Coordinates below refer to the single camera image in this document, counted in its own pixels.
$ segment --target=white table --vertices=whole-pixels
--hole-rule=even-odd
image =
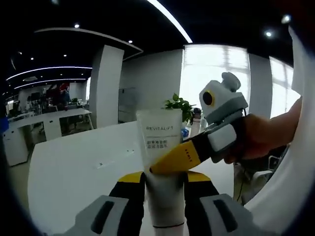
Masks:
[[[11,122],[9,124],[9,129],[3,133],[5,154],[9,165],[13,166],[27,161],[29,152],[22,127],[43,122],[46,140],[52,140],[62,136],[59,121],[60,118],[88,115],[90,126],[93,129],[90,114],[90,111],[79,108],[68,111],[45,113]]]
[[[120,177],[143,170],[137,137],[134,121],[37,144],[28,197],[39,229],[49,234],[65,232],[74,225],[76,214],[108,195]],[[233,197],[233,165],[209,160],[194,170],[209,176],[220,193]],[[147,203],[140,235],[154,235]]]
[[[33,116],[34,116],[34,112],[27,112],[27,113],[19,114],[16,117],[11,117],[8,119],[8,121],[14,122],[14,120],[16,120],[17,118],[20,118],[20,117],[27,118],[27,117],[33,117]]]

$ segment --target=human hand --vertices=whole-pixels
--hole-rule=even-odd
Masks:
[[[224,158],[227,164],[235,162],[240,153],[243,154],[242,159],[254,159],[263,157],[278,147],[272,137],[274,129],[269,120],[250,114],[244,118],[244,123],[244,140],[231,148],[229,155]]]

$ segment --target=ceiling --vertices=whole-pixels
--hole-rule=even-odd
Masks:
[[[293,64],[288,25],[281,23],[285,8],[268,1],[249,0],[159,2],[178,20],[193,43],[240,46],[249,52],[271,55]],[[187,44],[174,25],[146,0],[11,0],[5,2],[2,9],[7,15],[1,16],[3,67],[0,85],[1,93],[8,92],[6,96],[17,93],[18,89],[14,88],[30,83],[23,81],[28,77],[36,77],[34,82],[87,79],[91,69],[51,68],[7,80],[16,74],[45,67],[92,67],[96,52],[104,44],[124,49],[125,59],[136,54],[139,57],[179,49]],[[55,30],[37,32],[49,28]],[[264,35],[266,30],[274,33],[272,38]],[[133,43],[129,45],[100,34]]]

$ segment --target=potted plant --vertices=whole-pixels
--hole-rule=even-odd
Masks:
[[[187,124],[189,121],[192,121],[192,107],[188,101],[185,101],[183,98],[179,97],[177,94],[173,94],[172,99],[165,101],[165,109],[181,109],[183,116],[183,123]]]

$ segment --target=bright window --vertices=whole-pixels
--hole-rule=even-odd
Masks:
[[[86,91],[85,91],[86,102],[90,99],[90,86],[91,86],[91,78],[88,78],[87,87],[86,87]]]
[[[300,95],[291,89],[293,68],[270,57],[272,73],[272,106],[270,118],[279,116],[290,110]]]
[[[241,82],[245,99],[250,99],[250,71],[246,49],[223,45],[187,45],[184,50],[180,96],[201,108],[199,93],[211,81],[222,82],[221,74],[231,72]]]

